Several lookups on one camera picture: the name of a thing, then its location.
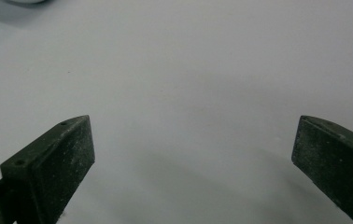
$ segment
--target white table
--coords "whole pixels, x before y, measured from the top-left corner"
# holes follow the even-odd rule
[[[353,131],[353,1],[0,1],[0,163],[85,114],[60,224],[353,223],[290,161],[302,114]]]

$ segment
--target black metal part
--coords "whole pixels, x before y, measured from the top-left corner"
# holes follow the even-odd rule
[[[353,219],[353,132],[301,116],[292,161]]]
[[[93,163],[89,116],[57,124],[0,165],[0,224],[56,223]]]

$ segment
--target table surface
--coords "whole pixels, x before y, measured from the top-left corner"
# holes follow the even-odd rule
[[[0,163],[86,114],[60,224],[353,223],[290,161],[353,130],[353,1],[0,1]]]

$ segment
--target white surface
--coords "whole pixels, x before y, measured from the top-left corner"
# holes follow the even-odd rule
[[[60,224],[353,223],[289,158],[353,130],[353,1],[0,1],[0,163],[84,114]]]

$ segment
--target screw hole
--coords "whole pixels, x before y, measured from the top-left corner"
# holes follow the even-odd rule
[[[18,161],[16,161],[16,162],[14,162],[14,164],[15,164],[15,165],[18,165],[18,166],[24,165],[24,164],[25,164],[25,161],[24,161],[24,160],[18,160]]]

